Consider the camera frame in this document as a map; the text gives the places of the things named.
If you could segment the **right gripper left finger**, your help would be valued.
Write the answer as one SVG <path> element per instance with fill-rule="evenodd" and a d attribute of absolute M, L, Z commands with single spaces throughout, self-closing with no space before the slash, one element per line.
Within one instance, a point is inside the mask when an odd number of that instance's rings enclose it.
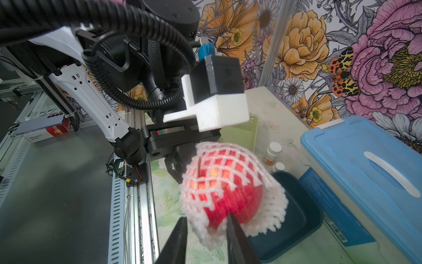
<path fill-rule="evenodd" d="M 155 264 L 185 264 L 188 226 L 187 218 L 179 218 Z"/>

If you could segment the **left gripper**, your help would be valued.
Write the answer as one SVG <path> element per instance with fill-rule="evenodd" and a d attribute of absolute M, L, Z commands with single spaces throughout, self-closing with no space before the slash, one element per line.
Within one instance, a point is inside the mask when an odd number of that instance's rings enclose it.
<path fill-rule="evenodd" d="M 164 158 L 168 173 L 181 184 L 187 165 L 197 155 L 196 145 L 220 137 L 219 129 L 200 132 L 195 119 L 146 125 L 141 129 L 142 161 Z"/>

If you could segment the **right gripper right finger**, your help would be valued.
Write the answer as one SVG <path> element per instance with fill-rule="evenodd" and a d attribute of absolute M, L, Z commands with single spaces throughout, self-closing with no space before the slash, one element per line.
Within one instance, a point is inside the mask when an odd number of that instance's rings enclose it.
<path fill-rule="evenodd" d="M 252 244 L 232 214 L 227 217 L 226 237 L 228 264 L 260 264 Z"/>

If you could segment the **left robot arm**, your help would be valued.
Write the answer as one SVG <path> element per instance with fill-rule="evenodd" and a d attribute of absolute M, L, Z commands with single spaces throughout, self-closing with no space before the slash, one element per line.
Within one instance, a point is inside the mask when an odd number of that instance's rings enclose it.
<path fill-rule="evenodd" d="M 196 143 L 215 140 L 219 130 L 191 129 L 193 119 L 164 123 L 182 109 L 181 75 L 195 67 L 191 41 L 199 12 L 190 1 L 2 1 L 1 45 L 15 46 L 60 29 L 82 47 L 73 57 L 85 65 L 102 91 L 117 103 L 146 111 L 154 123 L 135 129 L 106 117 L 98 97 L 73 92 L 85 111 L 104 124 L 115 153 L 131 165 L 164 158 L 178 182 L 196 154 Z"/>

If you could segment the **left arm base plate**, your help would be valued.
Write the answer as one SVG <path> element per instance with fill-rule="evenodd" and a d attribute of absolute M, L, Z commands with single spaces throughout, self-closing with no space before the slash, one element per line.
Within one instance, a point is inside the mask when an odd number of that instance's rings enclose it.
<path fill-rule="evenodd" d="M 110 176 L 123 180 L 128 188 L 148 183 L 148 167 L 145 163 L 131 166 L 123 159 L 117 158 L 110 160 L 105 166 Z"/>

